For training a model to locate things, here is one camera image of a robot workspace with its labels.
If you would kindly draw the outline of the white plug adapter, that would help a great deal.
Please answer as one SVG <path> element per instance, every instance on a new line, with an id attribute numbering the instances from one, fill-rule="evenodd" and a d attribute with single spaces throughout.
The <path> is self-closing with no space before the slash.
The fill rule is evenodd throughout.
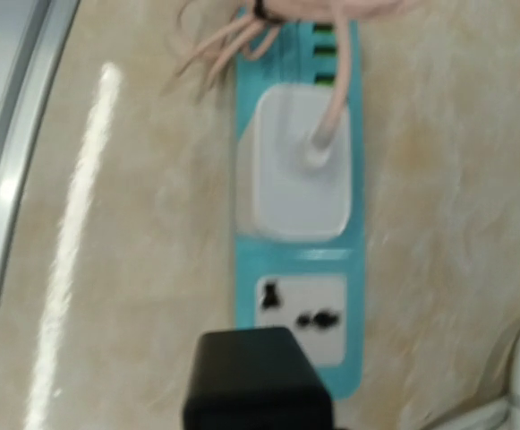
<path id="1" fill-rule="evenodd" d="M 277 84 L 257 102 L 236 148 L 235 223 L 245 236 L 278 242 L 339 237 L 352 210 L 348 107 L 322 142 L 317 129 L 332 91 Z"/>

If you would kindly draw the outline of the teal power strip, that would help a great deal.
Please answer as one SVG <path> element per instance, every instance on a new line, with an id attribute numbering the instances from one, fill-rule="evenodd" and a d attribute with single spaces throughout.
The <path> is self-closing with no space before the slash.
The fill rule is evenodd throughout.
<path id="1" fill-rule="evenodd" d="M 352 210 L 344 232 L 322 242 L 278 242 L 236 229 L 236 148 L 261 95 L 277 84 L 332 91 L 337 41 L 330 23 L 289 22 L 258 60 L 235 63 L 234 292 L 240 329 L 288 328 L 330 395 L 350 397 L 362 379 L 365 233 L 362 77 L 358 30 L 350 33 L 349 108 L 352 136 Z"/>

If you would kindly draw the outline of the black power adapter with cable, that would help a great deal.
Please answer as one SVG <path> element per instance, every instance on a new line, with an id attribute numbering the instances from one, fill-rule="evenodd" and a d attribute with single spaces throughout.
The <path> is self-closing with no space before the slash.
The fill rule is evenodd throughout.
<path id="1" fill-rule="evenodd" d="M 332 429 L 332 399 L 284 327 L 211 331 L 198 340 L 185 429 Z"/>

